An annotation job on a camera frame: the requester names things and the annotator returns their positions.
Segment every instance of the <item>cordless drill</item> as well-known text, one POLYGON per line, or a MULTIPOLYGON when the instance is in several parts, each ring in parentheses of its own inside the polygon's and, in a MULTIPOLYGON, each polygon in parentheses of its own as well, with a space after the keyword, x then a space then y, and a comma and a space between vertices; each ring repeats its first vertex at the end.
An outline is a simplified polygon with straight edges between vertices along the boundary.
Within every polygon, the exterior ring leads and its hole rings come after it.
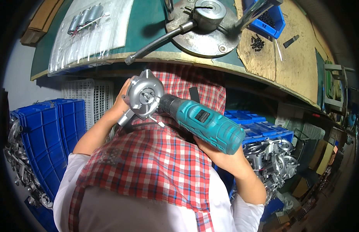
POLYGON ((235 154, 242 145, 245 131, 229 118, 200 103, 165 94, 160 97, 159 107, 179 125, 225 154, 235 154))

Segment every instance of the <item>person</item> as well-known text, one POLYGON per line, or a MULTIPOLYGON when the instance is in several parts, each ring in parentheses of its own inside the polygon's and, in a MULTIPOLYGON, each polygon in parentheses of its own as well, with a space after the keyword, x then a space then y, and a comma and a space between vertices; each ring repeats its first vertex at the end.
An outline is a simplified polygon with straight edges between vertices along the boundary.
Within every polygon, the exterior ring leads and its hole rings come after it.
MULTIPOLYGON (((223 74, 184 65, 150 68, 165 93, 190 99, 197 86, 200 103, 223 114, 223 74)), ((106 138, 129 107, 128 79, 111 109, 78 141, 54 200, 59 231, 257 231, 264 210, 263 183, 242 147, 226 155, 181 128, 158 111, 133 119, 106 138), (230 203, 218 167, 235 177, 238 193, 230 203)))

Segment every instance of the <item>plaid shirt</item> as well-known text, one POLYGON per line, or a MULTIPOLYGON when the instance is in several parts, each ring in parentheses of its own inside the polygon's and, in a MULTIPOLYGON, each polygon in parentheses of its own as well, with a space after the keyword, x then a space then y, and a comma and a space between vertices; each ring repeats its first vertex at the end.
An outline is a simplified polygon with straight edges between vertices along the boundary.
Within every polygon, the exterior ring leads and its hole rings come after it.
MULTIPOLYGON (((196 86, 200 103, 223 114, 226 90, 221 72, 185 65, 153 64, 165 93, 190 99, 196 86)), ((132 121, 131 133, 120 128, 114 139, 94 151, 76 182, 69 212, 69 229, 78 231, 79 210, 87 186, 123 195, 184 206, 195 212, 198 231, 214 231, 209 212, 211 160, 196 145, 184 140, 184 129, 162 114, 153 116, 170 126, 132 121)))

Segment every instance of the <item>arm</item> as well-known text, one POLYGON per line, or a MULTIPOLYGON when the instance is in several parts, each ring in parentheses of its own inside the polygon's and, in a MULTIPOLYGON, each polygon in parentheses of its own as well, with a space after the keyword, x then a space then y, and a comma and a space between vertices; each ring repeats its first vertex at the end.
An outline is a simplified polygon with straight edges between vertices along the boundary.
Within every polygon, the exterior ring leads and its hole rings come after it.
POLYGON ((126 80, 116 97, 115 103, 111 109, 100 118, 92 128, 87 131, 76 144, 73 153, 92 155, 93 151, 102 146, 112 127, 117 123, 118 119, 129 109, 121 98, 122 94, 126 94, 130 79, 126 80))
POLYGON ((218 167, 233 174, 238 187, 238 193, 245 202, 255 205, 265 204, 265 186, 245 158, 242 146, 240 146, 234 155, 226 155, 195 136, 194 139, 198 147, 205 152, 218 167))

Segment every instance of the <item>workbench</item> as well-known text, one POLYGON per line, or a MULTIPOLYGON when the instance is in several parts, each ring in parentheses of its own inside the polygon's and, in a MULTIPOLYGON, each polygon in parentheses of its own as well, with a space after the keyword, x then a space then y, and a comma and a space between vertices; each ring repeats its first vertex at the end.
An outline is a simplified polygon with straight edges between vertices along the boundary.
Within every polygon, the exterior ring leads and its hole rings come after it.
MULTIPOLYGON (((242 16, 242 0, 221 0, 221 2, 232 9, 239 18, 242 16)), ((48 33, 38 42, 31 68, 32 81, 47 75, 53 42, 71 3, 72 0, 63 2, 48 33)), ((276 43, 272 39, 262 37, 266 41, 266 46, 258 53, 253 51, 250 40, 255 33, 248 29, 243 30, 238 48, 223 57, 213 59, 195 57, 182 52, 168 41, 145 57, 137 59, 136 62, 180 63, 224 71, 278 88, 285 94, 293 95, 316 109, 321 109, 319 106, 321 85, 318 90, 318 78, 322 80, 324 77, 321 75, 324 74, 319 66, 322 62, 317 64, 316 58, 321 57, 324 61, 334 62, 333 55, 320 32, 292 0, 284 0, 280 7, 286 22, 277 40, 283 62, 280 61, 276 43), (282 44, 297 34, 300 38, 285 49, 282 44)), ((110 50, 108 63, 124 62, 129 54, 164 35, 166 33, 164 22, 162 1, 135 0, 125 47, 110 50)))

